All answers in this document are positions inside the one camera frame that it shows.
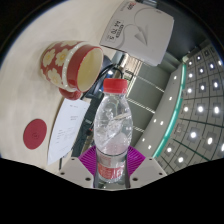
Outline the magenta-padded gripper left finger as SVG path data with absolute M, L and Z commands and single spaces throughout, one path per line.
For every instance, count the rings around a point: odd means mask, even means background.
M 96 147 L 92 146 L 79 157 L 71 157 L 59 171 L 59 176 L 78 186 L 93 188 L 96 171 Z

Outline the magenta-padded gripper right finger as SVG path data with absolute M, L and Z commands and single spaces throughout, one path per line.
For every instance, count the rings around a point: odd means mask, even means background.
M 128 148 L 126 168 L 130 188 L 140 188 L 166 176 L 154 158 L 145 157 L 133 147 Z

